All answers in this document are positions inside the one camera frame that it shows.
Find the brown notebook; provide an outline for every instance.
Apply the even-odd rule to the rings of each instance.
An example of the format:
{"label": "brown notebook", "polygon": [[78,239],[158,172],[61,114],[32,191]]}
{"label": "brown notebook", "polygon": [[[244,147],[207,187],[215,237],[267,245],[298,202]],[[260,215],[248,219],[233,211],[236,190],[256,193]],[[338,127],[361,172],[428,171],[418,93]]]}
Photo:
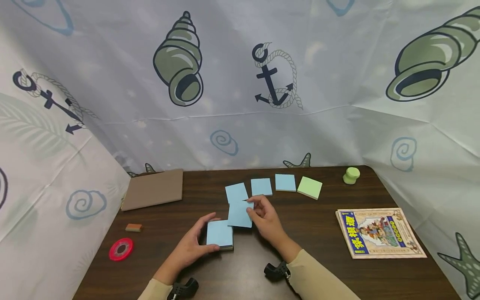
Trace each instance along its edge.
{"label": "brown notebook", "polygon": [[181,200],[183,170],[138,176],[130,179],[122,211]]}

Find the hand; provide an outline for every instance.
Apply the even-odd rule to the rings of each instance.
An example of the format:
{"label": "hand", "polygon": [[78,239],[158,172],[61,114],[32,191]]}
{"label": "hand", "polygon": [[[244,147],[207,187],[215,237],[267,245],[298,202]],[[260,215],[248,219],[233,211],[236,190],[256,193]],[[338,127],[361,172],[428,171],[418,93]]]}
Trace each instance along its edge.
{"label": "hand", "polygon": [[253,202],[253,209],[247,208],[250,219],[255,223],[262,237],[276,248],[288,236],[270,201],[265,196],[259,195],[253,196],[247,202]]}
{"label": "hand", "polygon": [[210,213],[198,219],[155,273],[154,279],[166,285],[172,285],[181,270],[193,264],[205,254],[220,250],[218,245],[198,244],[198,238],[204,225],[209,221],[220,220],[220,218],[214,218],[215,214]]}
{"label": "hand", "polygon": [[270,201],[259,195],[253,196],[247,202],[253,202],[253,209],[248,207],[247,213],[262,237],[277,249],[287,264],[291,263],[301,251],[301,247],[285,233]]}

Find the forearm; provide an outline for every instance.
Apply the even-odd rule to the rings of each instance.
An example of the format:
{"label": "forearm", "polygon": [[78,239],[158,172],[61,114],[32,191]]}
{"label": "forearm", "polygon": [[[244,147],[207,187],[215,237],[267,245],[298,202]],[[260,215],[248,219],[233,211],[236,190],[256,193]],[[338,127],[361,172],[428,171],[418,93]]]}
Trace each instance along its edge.
{"label": "forearm", "polygon": [[289,238],[287,234],[282,235],[277,241],[273,242],[272,246],[275,247],[287,264],[291,263],[302,249],[294,240]]}
{"label": "forearm", "polygon": [[138,300],[165,300],[172,291],[172,285],[178,277],[180,270],[168,258],[155,272],[152,280],[140,295]]}
{"label": "forearm", "polygon": [[158,280],[168,286],[171,286],[177,279],[180,271],[181,270],[179,270],[178,266],[167,258],[155,272],[155,275],[153,275],[153,279]]}
{"label": "forearm", "polygon": [[305,250],[287,265],[289,283],[302,300],[360,300],[340,279]]}

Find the starfish print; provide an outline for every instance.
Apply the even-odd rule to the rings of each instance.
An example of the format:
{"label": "starfish print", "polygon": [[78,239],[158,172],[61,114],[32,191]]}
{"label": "starfish print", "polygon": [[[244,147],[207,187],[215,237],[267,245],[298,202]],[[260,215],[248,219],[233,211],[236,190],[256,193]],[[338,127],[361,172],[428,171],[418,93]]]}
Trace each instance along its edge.
{"label": "starfish print", "polygon": [[301,161],[301,164],[299,164],[299,165],[294,165],[294,164],[292,164],[291,162],[289,162],[289,161],[287,161],[287,160],[284,160],[284,161],[283,161],[283,164],[284,164],[285,166],[287,166],[287,168],[308,168],[308,167],[310,167],[310,157],[311,157],[311,156],[312,156],[312,155],[311,155],[310,153],[307,153],[307,154],[305,155],[305,157],[303,158],[303,160]]}
{"label": "starfish print", "polygon": [[460,233],[455,233],[460,258],[455,258],[442,253],[437,253],[441,259],[451,264],[452,267],[460,271],[465,277],[467,295],[470,299],[475,299],[480,295],[480,261],[472,254],[467,242]]}
{"label": "starfish print", "polygon": [[[130,177],[137,177],[139,174],[133,172],[127,172]],[[155,170],[150,164],[145,164],[145,173],[155,173]]]}

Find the palm leaf print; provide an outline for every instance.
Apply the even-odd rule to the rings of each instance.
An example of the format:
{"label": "palm leaf print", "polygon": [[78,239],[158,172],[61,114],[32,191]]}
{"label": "palm leaf print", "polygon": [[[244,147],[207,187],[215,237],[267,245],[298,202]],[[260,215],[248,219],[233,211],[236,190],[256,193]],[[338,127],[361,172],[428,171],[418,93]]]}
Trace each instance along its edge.
{"label": "palm leaf print", "polygon": [[53,156],[65,146],[65,128],[25,102],[0,93],[0,130],[32,148],[39,159]]}

